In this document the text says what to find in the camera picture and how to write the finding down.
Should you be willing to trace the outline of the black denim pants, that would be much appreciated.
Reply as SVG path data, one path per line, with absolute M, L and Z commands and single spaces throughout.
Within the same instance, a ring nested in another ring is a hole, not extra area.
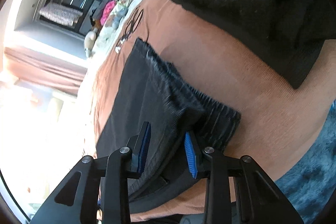
M 172 63 L 137 39 L 122 71 L 112 112 L 98 139 L 98 157 L 108 156 L 151 125 L 143 174 L 129 180 L 133 214 L 155 209 L 192 187 L 184 148 L 186 133 L 201 145 L 224 151 L 240 123 L 238 111 L 193 88 Z

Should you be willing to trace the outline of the brown bed blanket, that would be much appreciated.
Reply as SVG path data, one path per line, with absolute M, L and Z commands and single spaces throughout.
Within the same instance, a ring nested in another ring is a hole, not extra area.
M 136 38 L 149 42 L 197 90 L 241 113 L 226 155 L 252 156 L 273 179 L 291 169 L 317 139 L 335 98 L 335 41 L 294 89 L 243 43 L 171 0 L 142 0 L 139 27 L 119 53 L 100 59 L 92 84 L 93 128 L 112 110 L 124 63 Z

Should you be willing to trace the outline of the grey shaggy rug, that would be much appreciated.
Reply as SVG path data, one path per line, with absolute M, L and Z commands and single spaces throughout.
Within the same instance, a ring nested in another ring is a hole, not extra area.
M 335 190 L 335 105 L 316 141 L 276 185 L 304 223 L 313 223 L 322 212 Z

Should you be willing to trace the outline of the white earbuds on bed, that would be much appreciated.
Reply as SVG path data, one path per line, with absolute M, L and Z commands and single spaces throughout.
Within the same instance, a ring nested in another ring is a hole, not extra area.
M 122 45 L 123 45 L 123 43 L 124 43 L 125 41 L 126 41 L 126 39 L 122 38 L 122 39 L 119 39 L 118 42 L 116 43 L 116 46 L 115 46 L 114 50 L 115 50 L 115 52 L 116 52 L 117 54 L 120 53 L 120 50 L 121 50 L 121 48 L 122 48 Z

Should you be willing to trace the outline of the cream plush toy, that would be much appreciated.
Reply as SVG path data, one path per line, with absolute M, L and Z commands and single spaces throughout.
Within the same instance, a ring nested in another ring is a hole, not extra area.
M 93 30 L 89 31 L 84 38 L 84 51 L 87 58 L 91 57 L 92 55 L 92 49 L 97 39 L 97 32 L 98 29 L 94 28 Z

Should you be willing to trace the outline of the pink curtain left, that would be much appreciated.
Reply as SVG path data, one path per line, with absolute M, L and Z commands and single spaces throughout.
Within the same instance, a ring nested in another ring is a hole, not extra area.
M 87 69 L 28 48 L 4 50 L 5 68 L 21 80 L 76 95 Z

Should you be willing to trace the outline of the grey blue plush toy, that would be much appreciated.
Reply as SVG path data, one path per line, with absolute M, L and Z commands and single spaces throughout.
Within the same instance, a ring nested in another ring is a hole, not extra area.
M 127 7 L 124 7 L 123 9 L 121 9 L 120 11 L 118 11 L 116 13 L 116 15 L 114 16 L 113 20 L 112 20 L 112 25 L 111 27 L 114 29 L 114 30 L 117 30 L 119 25 L 120 25 L 120 22 L 121 20 L 126 16 L 128 12 L 128 8 Z

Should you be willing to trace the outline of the pink garment on bed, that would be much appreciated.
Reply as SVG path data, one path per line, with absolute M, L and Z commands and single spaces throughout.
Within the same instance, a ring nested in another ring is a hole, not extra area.
M 102 16 L 100 18 L 100 23 L 102 26 L 105 24 L 106 20 L 108 19 L 108 16 L 110 15 L 110 12 L 114 9 L 115 6 L 116 6 L 115 0 L 110 1 L 105 5 L 104 10 L 102 12 Z

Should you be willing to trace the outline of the floral hanging garment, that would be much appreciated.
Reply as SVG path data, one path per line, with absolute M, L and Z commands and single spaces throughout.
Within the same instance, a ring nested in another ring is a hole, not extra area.
M 39 9 L 39 14 L 57 24 L 72 27 L 77 24 L 83 12 L 58 3 L 48 3 Z

